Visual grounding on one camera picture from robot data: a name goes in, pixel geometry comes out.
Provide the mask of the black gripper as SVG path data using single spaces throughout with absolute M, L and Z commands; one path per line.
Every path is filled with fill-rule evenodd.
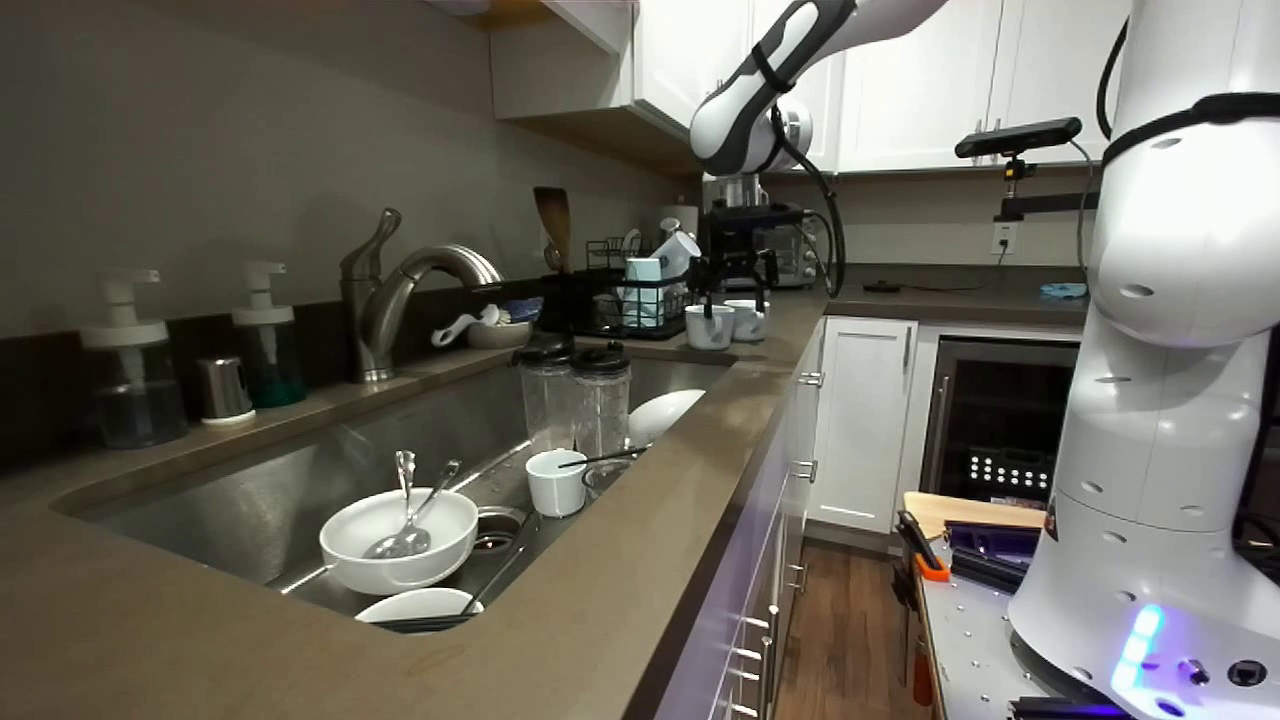
M 787 204 L 741 204 L 741 207 L 717 204 L 695 230 L 695 244 L 698 244 L 695 288 L 710 297 L 729 288 L 765 297 L 780 277 L 780 259 L 765 244 L 765 234 L 794 225 L 798 225 L 798 211 Z

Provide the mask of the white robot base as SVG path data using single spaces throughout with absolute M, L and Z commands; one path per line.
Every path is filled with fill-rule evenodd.
M 1280 0 L 1133 0 L 1051 499 L 1011 630 L 1134 720 L 1280 720 Z

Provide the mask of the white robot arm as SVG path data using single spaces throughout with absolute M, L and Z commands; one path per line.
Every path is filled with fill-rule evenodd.
M 809 160 L 809 137 L 798 116 L 780 107 L 780 96 L 820 65 L 825 54 L 878 43 L 914 30 L 947 0 L 787 0 L 787 7 L 761 30 L 742 58 L 695 102 L 686 119 L 686 146 L 703 177 L 755 181 L 780 160 L 794 160 L 825 195 L 829 220 L 829 268 L 820 268 L 825 290 L 843 288 L 843 229 L 833 183 Z M 698 301 L 723 297 L 723 280 L 751 277 L 751 290 L 766 288 L 761 268 L 755 229 L 780 220 L 775 204 L 723 204 L 710 207 L 695 230 L 698 259 L 691 265 L 691 290 Z

